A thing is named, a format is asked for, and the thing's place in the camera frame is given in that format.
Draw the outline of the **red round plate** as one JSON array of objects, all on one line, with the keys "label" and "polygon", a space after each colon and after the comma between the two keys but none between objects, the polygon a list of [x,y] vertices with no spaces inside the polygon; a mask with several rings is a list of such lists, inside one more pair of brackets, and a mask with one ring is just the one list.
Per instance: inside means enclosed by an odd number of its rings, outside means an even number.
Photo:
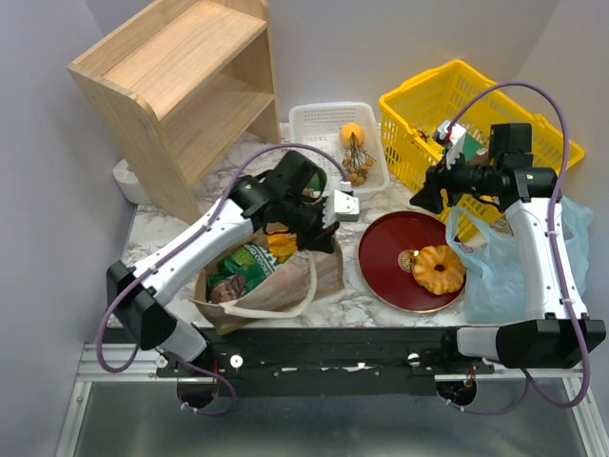
[{"label": "red round plate", "polygon": [[358,245],[358,263],[365,283],[388,305],[412,313],[431,313],[449,307],[464,285],[436,294],[412,274],[421,250],[448,250],[445,224],[411,210],[388,213],[373,222]]}]

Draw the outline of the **wooden shelf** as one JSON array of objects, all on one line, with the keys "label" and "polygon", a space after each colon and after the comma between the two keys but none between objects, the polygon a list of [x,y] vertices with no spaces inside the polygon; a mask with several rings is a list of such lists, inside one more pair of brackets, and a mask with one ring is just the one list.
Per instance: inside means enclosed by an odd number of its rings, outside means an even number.
[{"label": "wooden shelf", "polygon": [[243,133],[281,139],[264,1],[153,2],[68,70],[150,200],[186,223]]}]

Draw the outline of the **brown longan fruit bunch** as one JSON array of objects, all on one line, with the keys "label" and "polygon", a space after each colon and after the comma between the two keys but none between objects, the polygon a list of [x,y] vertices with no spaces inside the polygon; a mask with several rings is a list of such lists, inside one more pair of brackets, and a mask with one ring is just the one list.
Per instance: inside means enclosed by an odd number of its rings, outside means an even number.
[{"label": "brown longan fruit bunch", "polygon": [[362,186],[367,181],[368,174],[375,163],[376,160],[363,146],[353,145],[346,148],[343,167],[349,173],[349,179],[353,186]]}]

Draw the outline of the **orange snack packet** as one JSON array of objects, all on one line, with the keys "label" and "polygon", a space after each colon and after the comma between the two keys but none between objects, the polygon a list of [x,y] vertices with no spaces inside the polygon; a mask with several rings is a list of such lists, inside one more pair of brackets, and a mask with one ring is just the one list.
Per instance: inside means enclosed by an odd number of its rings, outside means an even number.
[{"label": "orange snack packet", "polygon": [[272,233],[267,235],[267,248],[278,259],[285,263],[297,250],[297,237],[290,233]]}]

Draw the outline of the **light blue plastic bag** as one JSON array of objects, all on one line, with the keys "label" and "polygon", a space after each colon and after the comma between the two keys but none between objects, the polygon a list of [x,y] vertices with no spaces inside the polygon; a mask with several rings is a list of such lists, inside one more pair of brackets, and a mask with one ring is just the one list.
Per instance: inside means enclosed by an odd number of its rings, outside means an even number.
[{"label": "light blue plastic bag", "polygon": [[[578,292],[586,290],[589,268],[589,233],[594,215],[590,208],[564,197],[562,223],[568,261]],[[459,241],[459,222],[473,224],[484,237],[473,246]],[[514,236],[495,231],[466,209],[449,210],[445,230],[446,244],[466,268],[464,314],[470,324],[518,322],[525,317],[525,291],[522,266]]]}]

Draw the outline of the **glazed ring doughnut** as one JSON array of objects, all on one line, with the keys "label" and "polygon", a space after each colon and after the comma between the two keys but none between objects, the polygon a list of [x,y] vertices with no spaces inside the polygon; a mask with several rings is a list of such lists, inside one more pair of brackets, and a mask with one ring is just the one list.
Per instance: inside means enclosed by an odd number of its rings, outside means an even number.
[{"label": "glazed ring doughnut", "polygon": [[417,284],[430,293],[444,295],[461,289],[465,267],[449,246],[428,246],[415,257],[412,275]]}]

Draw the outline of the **white plastic basket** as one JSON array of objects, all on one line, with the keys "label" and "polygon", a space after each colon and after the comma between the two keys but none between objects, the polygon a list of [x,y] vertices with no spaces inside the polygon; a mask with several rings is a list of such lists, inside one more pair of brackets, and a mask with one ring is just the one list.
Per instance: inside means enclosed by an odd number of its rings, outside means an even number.
[{"label": "white plastic basket", "polygon": [[362,102],[336,102],[300,105],[289,112],[289,141],[320,149],[341,163],[347,154],[340,140],[341,128],[355,123],[363,131],[363,149],[371,156],[372,166],[365,181],[354,188],[362,200],[368,200],[389,184],[380,127],[373,109]]}]

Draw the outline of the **green avocado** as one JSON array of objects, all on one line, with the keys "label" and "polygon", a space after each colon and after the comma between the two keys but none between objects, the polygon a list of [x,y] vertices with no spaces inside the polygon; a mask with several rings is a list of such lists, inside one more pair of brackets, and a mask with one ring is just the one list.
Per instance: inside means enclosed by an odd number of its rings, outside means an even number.
[{"label": "green avocado", "polygon": [[304,188],[309,196],[318,198],[323,195],[327,183],[327,177],[323,170],[316,171]]}]

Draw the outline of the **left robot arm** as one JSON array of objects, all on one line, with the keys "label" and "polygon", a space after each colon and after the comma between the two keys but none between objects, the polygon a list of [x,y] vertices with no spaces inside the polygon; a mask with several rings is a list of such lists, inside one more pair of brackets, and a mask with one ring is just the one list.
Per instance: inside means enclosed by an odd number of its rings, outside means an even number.
[{"label": "left robot arm", "polygon": [[289,144],[274,169],[257,176],[238,170],[210,211],[160,250],[128,267],[117,261],[107,271],[108,307],[95,343],[101,345],[110,316],[116,316],[138,349],[158,348],[178,359],[191,376],[204,374],[211,354],[203,334],[192,324],[167,311],[179,289],[223,251],[269,223],[280,223],[297,237],[310,271],[303,301],[285,313],[302,313],[317,292],[314,252],[333,250],[332,237],[339,226],[336,203],[350,199],[344,183],[329,197],[308,197],[305,188],[324,172],[302,152],[305,146]]}]

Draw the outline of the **yellow shopping basket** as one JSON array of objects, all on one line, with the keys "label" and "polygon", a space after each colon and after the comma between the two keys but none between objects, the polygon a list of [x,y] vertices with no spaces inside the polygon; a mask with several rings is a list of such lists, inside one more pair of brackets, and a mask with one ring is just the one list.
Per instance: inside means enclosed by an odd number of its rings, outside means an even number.
[{"label": "yellow shopping basket", "polygon": [[[381,139],[389,170],[413,193],[426,171],[442,158],[442,147],[431,138],[436,128],[451,120],[479,92],[495,83],[462,60],[452,60],[404,81],[381,96]],[[532,125],[535,167],[560,170],[562,134],[543,116],[523,108],[497,89],[484,96],[458,123],[484,145],[490,126],[508,122]]]}]

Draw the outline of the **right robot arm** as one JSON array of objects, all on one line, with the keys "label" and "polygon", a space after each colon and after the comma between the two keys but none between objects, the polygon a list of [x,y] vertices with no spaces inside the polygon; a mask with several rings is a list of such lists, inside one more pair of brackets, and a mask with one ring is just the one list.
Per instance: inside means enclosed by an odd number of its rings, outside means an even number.
[{"label": "right robot arm", "polygon": [[562,234],[559,179],[551,168],[533,164],[532,128],[527,123],[490,129],[488,165],[463,158],[467,131],[444,121],[433,135],[443,146],[441,161],[425,174],[412,205],[441,213],[469,194],[499,201],[517,242],[525,292],[524,320],[499,327],[463,327],[438,349],[440,366],[462,371],[472,357],[507,368],[572,368],[606,337],[580,299]]}]

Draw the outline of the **brown paper bag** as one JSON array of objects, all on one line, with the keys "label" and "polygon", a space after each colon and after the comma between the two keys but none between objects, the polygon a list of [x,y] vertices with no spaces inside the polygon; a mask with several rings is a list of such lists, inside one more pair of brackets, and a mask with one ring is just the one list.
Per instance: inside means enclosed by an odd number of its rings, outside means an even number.
[{"label": "brown paper bag", "polygon": [[247,295],[238,300],[212,303],[207,298],[207,277],[217,272],[220,260],[248,243],[268,250],[261,232],[226,249],[200,271],[191,298],[195,307],[221,335],[256,321],[296,318],[314,300],[325,298],[344,287],[343,253],[338,241],[333,238],[333,252],[296,251]]}]

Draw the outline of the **orange fruit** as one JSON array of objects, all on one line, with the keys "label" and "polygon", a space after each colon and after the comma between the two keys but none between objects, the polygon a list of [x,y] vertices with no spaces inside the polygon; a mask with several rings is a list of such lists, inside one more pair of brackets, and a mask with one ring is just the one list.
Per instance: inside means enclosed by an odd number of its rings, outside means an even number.
[{"label": "orange fruit", "polygon": [[363,128],[357,123],[344,124],[339,131],[339,140],[344,148],[362,146],[365,141]]}]

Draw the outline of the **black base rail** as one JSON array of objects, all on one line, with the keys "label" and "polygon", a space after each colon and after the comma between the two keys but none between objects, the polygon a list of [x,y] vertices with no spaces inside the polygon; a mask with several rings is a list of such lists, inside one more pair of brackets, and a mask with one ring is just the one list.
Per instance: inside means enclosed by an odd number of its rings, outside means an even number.
[{"label": "black base rail", "polygon": [[449,328],[241,328],[204,330],[203,367],[239,397],[409,394],[433,396],[441,381],[496,371],[460,356]]}]

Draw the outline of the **green box in basket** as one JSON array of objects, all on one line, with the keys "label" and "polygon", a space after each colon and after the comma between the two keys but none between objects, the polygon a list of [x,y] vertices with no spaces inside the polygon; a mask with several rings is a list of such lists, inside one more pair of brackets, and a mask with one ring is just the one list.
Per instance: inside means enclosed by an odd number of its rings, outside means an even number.
[{"label": "green box in basket", "polygon": [[466,161],[472,160],[479,155],[479,151],[483,149],[483,145],[474,137],[467,134],[465,136],[462,148],[462,154]]}]

